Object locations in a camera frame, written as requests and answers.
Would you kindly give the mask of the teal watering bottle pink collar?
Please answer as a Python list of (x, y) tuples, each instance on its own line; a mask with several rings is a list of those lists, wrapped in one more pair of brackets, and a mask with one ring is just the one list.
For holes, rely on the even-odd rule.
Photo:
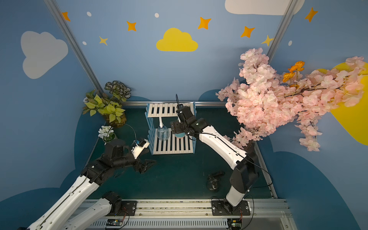
[(185, 136), (186, 136), (186, 134), (184, 132), (175, 134), (175, 137), (178, 138), (178, 139), (184, 138)]

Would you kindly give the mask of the clear spray bottle white nozzle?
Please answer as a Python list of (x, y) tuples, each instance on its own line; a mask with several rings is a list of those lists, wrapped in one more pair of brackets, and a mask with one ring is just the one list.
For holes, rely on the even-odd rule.
[(162, 117), (159, 117), (159, 127), (156, 131), (157, 138), (161, 141), (167, 141), (170, 136), (169, 129), (164, 125)]

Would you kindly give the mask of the dark smoky spray bottle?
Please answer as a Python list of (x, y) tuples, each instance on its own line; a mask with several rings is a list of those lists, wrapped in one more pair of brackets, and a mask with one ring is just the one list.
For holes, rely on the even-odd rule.
[(225, 175), (224, 171), (215, 172), (209, 174), (207, 178), (207, 189), (211, 192), (218, 192), (220, 187), (221, 178)]

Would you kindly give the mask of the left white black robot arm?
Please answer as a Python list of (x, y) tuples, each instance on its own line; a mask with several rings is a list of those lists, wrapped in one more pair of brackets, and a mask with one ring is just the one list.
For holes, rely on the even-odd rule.
[(103, 216), (120, 214), (124, 211), (122, 198), (114, 192), (103, 195), (93, 206), (72, 217), (77, 208), (115, 171), (132, 167), (134, 171), (145, 173), (156, 162), (139, 158), (149, 152), (149, 141), (140, 139), (133, 146), (127, 146), (123, 140), (116, 139), (105, 144), (101, 157), (87, 164), (79, 177), (67, 192), (38, 220), (29, 230), (85, 230)]

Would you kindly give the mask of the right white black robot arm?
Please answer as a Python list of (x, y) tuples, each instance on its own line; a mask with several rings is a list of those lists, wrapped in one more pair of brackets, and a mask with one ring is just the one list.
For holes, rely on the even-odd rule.
[(227, 140), (216, 129), (207, 124), (204, 119), (195, 117), (187, 121), (171, 122), (172, 132), (185, 133), (210, 146), (233, 170), (230, 177), (231, 188), (224, 199), (224, 206), (235, 209), (242, 202), (245, 194), (259, 178), (260, 171), (268, 171), (259, 165), (259, 159), (254, 152), (247, 152)]

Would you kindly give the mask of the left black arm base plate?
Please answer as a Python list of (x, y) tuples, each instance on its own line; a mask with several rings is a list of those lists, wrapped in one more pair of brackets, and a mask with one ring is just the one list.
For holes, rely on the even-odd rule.
[(135, 200), (122, 200), (118, 202), (116, 216), (123, 216), (125, 214), (135, 216), (138, 202)]

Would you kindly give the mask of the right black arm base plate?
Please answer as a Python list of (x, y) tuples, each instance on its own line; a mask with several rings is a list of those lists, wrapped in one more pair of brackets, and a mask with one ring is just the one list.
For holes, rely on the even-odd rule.
[(237, 206), (232, 206), (225, 199), (211, 200), (213, 216), (250, 216), (251, 207), (247, 201), (242, 201)]

